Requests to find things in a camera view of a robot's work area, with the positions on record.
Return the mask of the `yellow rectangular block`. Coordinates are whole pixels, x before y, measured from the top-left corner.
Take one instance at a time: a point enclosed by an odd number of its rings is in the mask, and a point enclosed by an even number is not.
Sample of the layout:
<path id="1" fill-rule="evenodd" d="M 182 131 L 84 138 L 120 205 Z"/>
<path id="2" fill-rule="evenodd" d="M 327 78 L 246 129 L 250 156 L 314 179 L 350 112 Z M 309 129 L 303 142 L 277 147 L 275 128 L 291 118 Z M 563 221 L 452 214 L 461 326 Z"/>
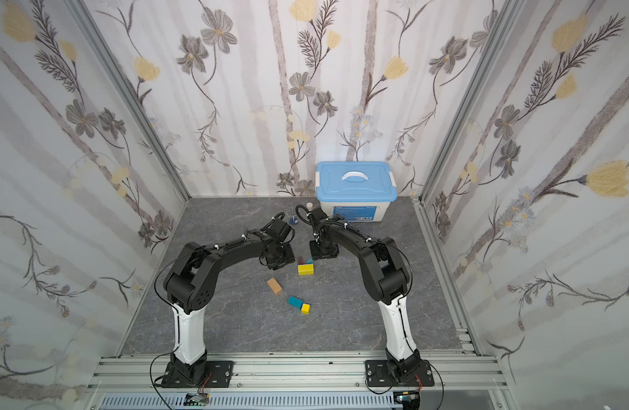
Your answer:
<path id="1" fill-rule="evenodd" d="M 315 273 L 315 266 L 313 264 L 301 264 L 297 266 L 297 274 L 299 276 L 309 276 Z"/>

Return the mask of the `natural wood rectangular block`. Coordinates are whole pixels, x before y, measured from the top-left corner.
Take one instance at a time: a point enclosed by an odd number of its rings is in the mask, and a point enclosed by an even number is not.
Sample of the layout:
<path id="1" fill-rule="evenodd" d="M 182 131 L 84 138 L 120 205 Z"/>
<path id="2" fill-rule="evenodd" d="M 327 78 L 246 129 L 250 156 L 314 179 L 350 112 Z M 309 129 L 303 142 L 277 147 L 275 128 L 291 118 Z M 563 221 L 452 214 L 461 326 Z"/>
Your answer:
<path id="1" fill-rule="evenodd" d="M 279 284 L 279 282 L 275 279 L 275 278 L 271 278 L 267 281 L 267 284 L 270 288 L 270 290 L 272 290 L 272 292 L 276 295 L 276 296 L 280 296 L 283 293 L 283 288 L 282 286 Z"/>

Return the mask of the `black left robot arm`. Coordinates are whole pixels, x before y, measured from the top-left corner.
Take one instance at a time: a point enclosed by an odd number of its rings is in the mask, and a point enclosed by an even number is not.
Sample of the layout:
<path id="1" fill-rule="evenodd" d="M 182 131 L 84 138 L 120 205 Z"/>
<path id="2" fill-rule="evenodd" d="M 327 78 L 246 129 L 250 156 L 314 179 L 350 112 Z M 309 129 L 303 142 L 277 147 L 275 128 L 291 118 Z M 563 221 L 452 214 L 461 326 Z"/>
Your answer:
<path id="1" fill-rule="evenodd" d="M 215 295 L 220 273 L 255 259 L 270 270 L 294 263 L 294 229 L 280 212 L 259 229 L 245 231 L 227 243 L 183 247 L 164 279 L 163 301 L 174 313 L 174 343 L 164 375 L 153 381 L 162 388 L 200 388 L 213 373 L 207 364 L 205 308 Z"/>

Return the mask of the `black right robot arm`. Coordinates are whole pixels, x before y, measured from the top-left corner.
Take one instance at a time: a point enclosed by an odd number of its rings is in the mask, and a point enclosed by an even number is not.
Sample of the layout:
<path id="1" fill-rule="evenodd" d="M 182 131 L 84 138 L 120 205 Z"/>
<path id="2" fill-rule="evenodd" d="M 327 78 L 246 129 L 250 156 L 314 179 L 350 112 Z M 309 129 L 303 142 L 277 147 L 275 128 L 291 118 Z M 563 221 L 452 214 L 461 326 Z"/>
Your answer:
<path id="1" fill-rule="evenodd" d="M 386 329 L 390 378 L 394 384 L 414 379 L 422 358 L 409 324 L 407 298 L 413 274 L 405 254 L 393 239 L 374 239 L 340 215 L 327 215 L 321 208 L 309 209 L 301 204 L 297 205 L 295 213 L 312 228 L 309 248 L 313 260 L 334 259 L 341 247 L 357 258 L 362 283 L 377 302 Z"/>

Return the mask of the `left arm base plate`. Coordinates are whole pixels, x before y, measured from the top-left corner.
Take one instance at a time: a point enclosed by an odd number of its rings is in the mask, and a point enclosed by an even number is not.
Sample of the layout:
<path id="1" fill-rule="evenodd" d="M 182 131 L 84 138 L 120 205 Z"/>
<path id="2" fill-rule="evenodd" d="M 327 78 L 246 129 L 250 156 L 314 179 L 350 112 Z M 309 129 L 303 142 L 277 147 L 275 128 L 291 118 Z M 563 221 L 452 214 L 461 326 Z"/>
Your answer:
<path id="1" fill-rule="evenodd" d="M 169 362 L 159 385 L 163 388 L 228 388 L 234 371 L 231 360 Z"/>

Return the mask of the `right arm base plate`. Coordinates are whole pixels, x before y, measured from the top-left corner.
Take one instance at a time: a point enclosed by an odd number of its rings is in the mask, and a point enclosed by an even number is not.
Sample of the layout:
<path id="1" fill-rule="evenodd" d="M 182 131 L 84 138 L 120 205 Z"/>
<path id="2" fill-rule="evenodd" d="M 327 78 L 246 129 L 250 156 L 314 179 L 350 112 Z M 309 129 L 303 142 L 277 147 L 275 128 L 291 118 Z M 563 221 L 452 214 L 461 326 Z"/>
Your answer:
<path id="1" fill-rule="evenodd" d="M 434 371 L 428 360 L 414 364 L 395 364 L 391 360 L 366 360 L 365 376 L 369 387 L 433 387 Z"/>

